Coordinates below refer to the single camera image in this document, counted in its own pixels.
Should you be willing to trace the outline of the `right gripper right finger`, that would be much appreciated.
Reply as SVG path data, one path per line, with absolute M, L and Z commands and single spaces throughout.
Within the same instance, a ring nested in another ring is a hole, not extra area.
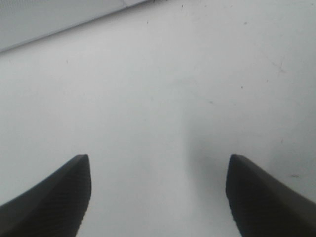
M 316 235 L 316 204 L 245 156 L 230 157 L 226 196 L 243 237 Z

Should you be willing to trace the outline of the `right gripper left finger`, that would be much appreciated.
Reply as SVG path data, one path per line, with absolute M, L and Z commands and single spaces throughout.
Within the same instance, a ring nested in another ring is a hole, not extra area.
M 88 155 L 77 155 L 0 207 L 2 237 L 75 237 L 91 197 Z

